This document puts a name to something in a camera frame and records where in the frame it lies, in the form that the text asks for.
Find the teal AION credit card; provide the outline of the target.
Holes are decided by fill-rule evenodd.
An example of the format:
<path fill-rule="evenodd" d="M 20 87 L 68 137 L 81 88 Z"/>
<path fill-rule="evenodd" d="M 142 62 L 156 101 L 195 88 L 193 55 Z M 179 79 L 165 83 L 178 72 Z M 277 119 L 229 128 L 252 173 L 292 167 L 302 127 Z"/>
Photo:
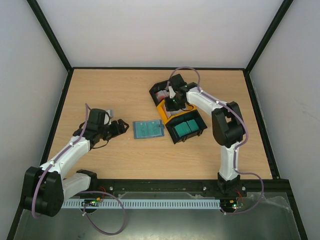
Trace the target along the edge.
<path fill-rule="evenodd" d="M 135 139 L 145 139 L 149 136 L 148 125 L 146 121 L 135 121 L 133 123 Z"/>

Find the teal card holder wallet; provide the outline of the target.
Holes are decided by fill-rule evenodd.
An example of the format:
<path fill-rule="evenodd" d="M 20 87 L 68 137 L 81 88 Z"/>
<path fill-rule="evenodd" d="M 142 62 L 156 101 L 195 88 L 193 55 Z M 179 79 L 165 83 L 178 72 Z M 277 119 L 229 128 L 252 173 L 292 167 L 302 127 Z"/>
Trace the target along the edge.
<path fill-rule="evenodd" d="M 150 139 L 163 137 L 165 125 L 161 119 L 134 121 L 133 136 L 134 139 Z"/>

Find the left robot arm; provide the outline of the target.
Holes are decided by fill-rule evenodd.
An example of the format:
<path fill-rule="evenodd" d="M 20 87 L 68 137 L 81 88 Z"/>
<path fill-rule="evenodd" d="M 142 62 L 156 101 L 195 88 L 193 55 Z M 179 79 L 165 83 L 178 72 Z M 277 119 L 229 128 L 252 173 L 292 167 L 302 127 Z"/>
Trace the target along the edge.
<path fill-rule="evenodd" d="M 78 170 L 66 177 L 80 158 L 96 148 L 100 141 L 109 142 L 129 129 L 122 119 L 113 119 L 113 110 L 86 108 L 85 121 L 72 134 L 69 142 L 54 157 L 39 167 L 29 167 L 23 179 L 20 205 L 37 219 L 53 217 L 64 201 L 83 191 L 94 191 L 98 177 L 95 172 Z"/>

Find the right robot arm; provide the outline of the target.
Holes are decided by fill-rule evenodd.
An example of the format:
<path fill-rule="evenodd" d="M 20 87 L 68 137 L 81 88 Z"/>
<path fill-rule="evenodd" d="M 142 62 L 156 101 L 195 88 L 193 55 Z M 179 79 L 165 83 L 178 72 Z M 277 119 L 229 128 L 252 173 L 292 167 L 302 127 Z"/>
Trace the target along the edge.
<path fill-rule="evenodd" d="M 220 145 L 217 187 L 222 195 L 229 196 L 240 183 L 239 148 L 247 131 L 239 105 L 217 99 L 195 82 L 186 83 L 180 74 L 169 77 L 166 90 L 169 92 L 164 99 L 167 111 L 191 104 L 211 116 L 212 134 Z"/>

